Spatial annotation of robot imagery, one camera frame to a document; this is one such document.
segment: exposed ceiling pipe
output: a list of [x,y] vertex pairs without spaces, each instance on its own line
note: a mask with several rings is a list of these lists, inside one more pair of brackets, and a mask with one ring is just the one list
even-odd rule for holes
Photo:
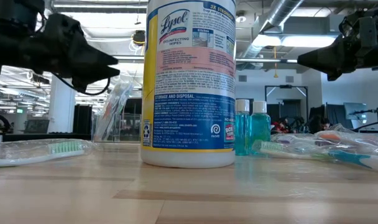
[[[274,0],[270,6],[270,11],[266,14],[258,16],[254,27],[252,28],[252,36],[255,38],[253,43],[248,46],[246,51],[241,54],[242,58],[256,58],[264,45],[256,44],[257,37],[260,33],[269,31],[277,34],[283,32],[285,21],[293,14],[293,12],[301,5],[304,0]],[[238,70],[247,68],[254,69],[257,64],[239,63]]]

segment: wooden table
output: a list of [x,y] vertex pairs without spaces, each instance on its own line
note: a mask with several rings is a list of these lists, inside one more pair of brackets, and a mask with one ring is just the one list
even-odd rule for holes
[[378,223],[376,172],[252,157],[169,169],[137,148],[0,169],[0,224]]

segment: blue mouthwash bottle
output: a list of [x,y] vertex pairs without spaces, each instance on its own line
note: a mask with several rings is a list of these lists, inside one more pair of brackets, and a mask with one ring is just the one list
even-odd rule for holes
[[265,101],[255,101],[252,105],[253,114],[250,117],[250,151],[252,145],[257,141],[270,141],[270,116],[267,114],[267,103]]
[[236,100],[236,123],[234,150],[237,156],[249,154],[249,124],[250,124],[250,101]]

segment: computer monitor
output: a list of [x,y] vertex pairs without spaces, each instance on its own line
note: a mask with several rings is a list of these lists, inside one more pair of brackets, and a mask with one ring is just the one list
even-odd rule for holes
[[47,119],[30,119],[26,123],[25,134],[46,134],[50,120]]
[[346,119],[367,121],[367,105],[365,103],[344,103]]

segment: plastic bag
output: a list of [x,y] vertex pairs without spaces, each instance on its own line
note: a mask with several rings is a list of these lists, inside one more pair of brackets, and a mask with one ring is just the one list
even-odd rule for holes
[[277,134],[272,142],[256,142],[252,149],[271,157],[340,161],[378,170],[378,136],[342,130]]
[[96,121],[96,129],[93,136],[94,141],[100,142],[108,139],[113,127],[113,119],[116,114],[121,114],[132,89],[132,83],[124,82],[119,82],[113,88]]
[[328,152],[337,144],[313,134],[275,134],[272,142],[255,142],[252,150],[274,158],[334,160]]
[[0,143],[0,167],[21,166],[89,154],[97,144],[78,139],[44,139]]

